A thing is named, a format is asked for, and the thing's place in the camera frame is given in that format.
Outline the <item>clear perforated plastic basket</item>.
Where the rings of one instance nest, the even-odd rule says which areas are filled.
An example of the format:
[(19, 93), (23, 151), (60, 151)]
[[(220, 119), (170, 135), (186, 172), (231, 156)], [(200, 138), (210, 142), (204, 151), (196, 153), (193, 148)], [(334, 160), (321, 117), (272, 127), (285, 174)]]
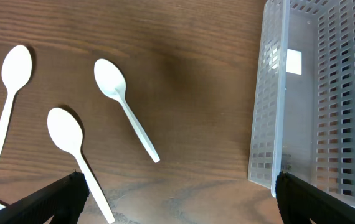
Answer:
[(280, 172), (355, 208), (355, 0), (264, 5), (248, 179), (274, 191)]

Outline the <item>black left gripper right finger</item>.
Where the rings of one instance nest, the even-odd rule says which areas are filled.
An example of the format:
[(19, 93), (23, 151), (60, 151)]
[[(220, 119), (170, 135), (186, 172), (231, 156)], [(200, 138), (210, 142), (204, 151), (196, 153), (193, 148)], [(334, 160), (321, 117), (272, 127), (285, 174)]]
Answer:
[(279, 173), (275, 193), (285, 224), (355, 224), (355, 208), (292, 174)]

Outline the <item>white label sticker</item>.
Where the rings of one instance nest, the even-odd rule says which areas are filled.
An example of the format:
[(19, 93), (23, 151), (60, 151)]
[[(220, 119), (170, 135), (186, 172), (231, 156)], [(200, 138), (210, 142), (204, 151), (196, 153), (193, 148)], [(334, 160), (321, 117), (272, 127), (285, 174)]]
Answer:
[(292, 49), (287, 50), (286, 71), (302, 75), (302, 52)]

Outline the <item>white plastic spoon right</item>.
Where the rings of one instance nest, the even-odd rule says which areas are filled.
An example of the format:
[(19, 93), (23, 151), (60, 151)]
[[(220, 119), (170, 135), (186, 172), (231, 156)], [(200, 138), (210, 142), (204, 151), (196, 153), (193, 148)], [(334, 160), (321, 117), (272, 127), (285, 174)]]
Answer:
[(126, 81), (119, 68), (110, 61), (101, 58), (95, 62), (93, 71), (100, 91), (105, 96), (119, 102), (143, 147), (154, 163), (159, 162), (160, 158), (152, 142), (126, 102)]

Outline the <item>white plastic spoon middle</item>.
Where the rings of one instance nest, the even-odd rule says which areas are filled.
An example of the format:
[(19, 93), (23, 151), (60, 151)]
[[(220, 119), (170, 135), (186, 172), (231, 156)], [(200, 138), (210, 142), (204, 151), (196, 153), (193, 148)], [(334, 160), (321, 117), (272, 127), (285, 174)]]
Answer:
[(103, 216), (108, 223), (113, 223), (115, 217), (113, 216), (105, 194), (90, 170), (88, 163), (83, 158), (83, 131), (77, 120), (62, 108), (52, 108), (47, 116), (47, 128), (54, 144), (61, 150), (74, 156)]

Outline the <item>white plastic spoon far left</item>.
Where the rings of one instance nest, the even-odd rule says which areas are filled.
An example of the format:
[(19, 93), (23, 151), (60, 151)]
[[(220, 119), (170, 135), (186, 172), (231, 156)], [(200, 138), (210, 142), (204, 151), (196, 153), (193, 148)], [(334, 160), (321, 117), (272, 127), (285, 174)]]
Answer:
[(7, 97), (0, 118), (0, 156), (6, 139), (13, 101), (16, 93), (29, 81), (32, 73), (32, 57), (24, 45), (13, 47), (6, 55), (1, 78), (7, 90)]

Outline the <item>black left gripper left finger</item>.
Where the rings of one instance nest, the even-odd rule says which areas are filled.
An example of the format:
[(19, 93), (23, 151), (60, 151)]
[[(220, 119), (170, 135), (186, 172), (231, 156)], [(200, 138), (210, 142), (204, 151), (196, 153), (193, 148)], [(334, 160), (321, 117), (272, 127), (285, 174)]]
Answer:
[(77, 224), (89, 196), (85, 176), (70, 175), (0, 210), (0, 224)]

